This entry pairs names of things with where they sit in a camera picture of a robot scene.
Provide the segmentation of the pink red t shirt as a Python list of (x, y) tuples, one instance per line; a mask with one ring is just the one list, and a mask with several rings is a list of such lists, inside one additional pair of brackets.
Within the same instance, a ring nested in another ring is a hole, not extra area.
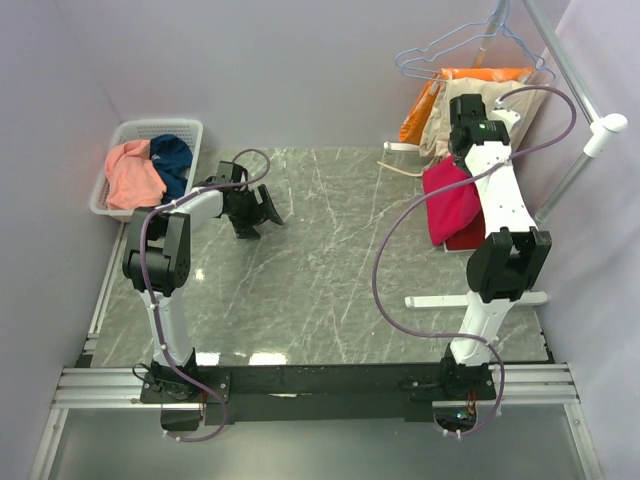
[[(423, 173), (423, 190), (428, 194), (469, 178), (449, 155)], [(427, 199), (426, 211), (432, 243), (444, 246), (445, 241), (466, 227), (482, 208), (475, 185), (466, 184)]]

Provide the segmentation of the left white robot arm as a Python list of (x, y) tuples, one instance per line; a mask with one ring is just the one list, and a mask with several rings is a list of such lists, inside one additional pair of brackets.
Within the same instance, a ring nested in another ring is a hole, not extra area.
[(266, 185), (251, 180), (237, 161), (160, 207), (138, 207), (129, 224), (124, 276), (145, 304), (153, 356), (144, 384), (186, 402), (202, 391), (195, 347), (186, 324), (183, 290), (191, 272), (192, 233), (210, 219), (229, 219), (237, 238), (258, 240), (265, 222), (282, 225)]

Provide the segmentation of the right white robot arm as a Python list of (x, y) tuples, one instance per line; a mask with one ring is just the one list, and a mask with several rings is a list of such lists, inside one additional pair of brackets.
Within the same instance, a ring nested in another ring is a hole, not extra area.
[(439, 374), (444, 395), (460, 399), (492, 384), (490, 347), (510, 310), (530, 291), (552, 246), (528, 213), (511, 160), (509, 128), (518, 121), (505, 110), (491, 119), (479, 94), (450, 101), (449, 151), (476, 187), (485, 238), (468, 259), (469, 293), (459, 336), (448, 345), (448, 368)]

